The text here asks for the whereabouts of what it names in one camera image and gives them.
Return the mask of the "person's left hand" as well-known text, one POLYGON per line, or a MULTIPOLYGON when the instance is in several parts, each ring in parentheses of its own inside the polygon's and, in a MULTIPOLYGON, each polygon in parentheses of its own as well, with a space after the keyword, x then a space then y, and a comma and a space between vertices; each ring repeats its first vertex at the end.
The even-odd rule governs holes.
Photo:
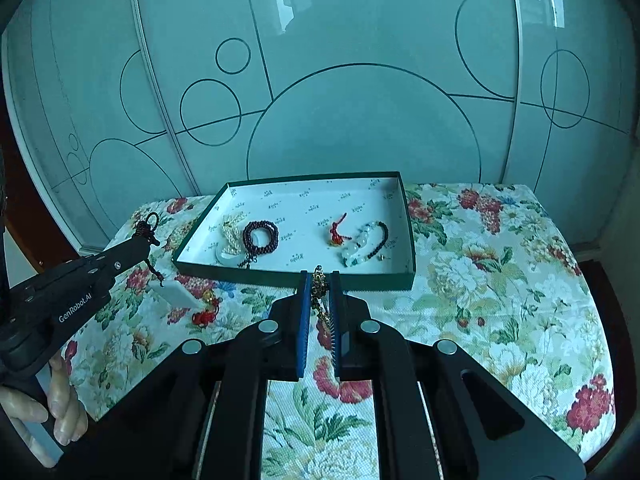
POLYGON ((44 405, 21 391, 1 387, 1 408, 12 426, 10 434, 19 437, 24 448, 27 448, 34 459, 47 469, 53 468, 56 460, 28 430, 26 424, 32 422, 40 426, 48 420, 49 416, 52 416, 54 437, 62 446, 77 441, 86 433, 89 426, 86 409, 78 399, 75 388, 70 384, 70 376, 60 352, 50 359, 49 370, 50 382, 47 403, 44 405))

